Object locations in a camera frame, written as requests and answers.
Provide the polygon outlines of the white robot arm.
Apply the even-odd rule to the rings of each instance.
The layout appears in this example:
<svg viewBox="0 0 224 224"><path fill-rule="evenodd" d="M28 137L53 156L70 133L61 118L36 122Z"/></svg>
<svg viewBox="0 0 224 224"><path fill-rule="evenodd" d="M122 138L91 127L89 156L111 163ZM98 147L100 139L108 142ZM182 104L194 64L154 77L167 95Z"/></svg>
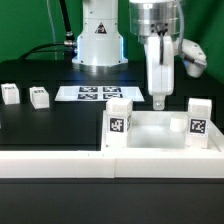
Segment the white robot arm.
<svg viewBox="0 0 224 224"><path fill-rule="evenodd" d="M118 0L82 0L83 30L77 40L76 67L92 72L125 65L118 32ZM148 92L153 108L162 110L174 88L174 58L198 78L207 66L200 46L184 38L180 0L129 0L130 31L144 45Z"/></svg>

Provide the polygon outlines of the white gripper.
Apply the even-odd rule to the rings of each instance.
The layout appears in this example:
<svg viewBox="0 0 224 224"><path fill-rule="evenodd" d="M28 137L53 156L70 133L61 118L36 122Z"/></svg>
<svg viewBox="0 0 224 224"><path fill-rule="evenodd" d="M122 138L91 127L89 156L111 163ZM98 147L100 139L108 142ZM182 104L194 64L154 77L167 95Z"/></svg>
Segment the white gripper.
<svg viewBox="0 0 224 224"><path fill-rule="evenodd" d="M148 92L153 97L153 109L165 108L165 97L174 88L174 50L170 36L151 36L144 45L147 65Z"/></svg>

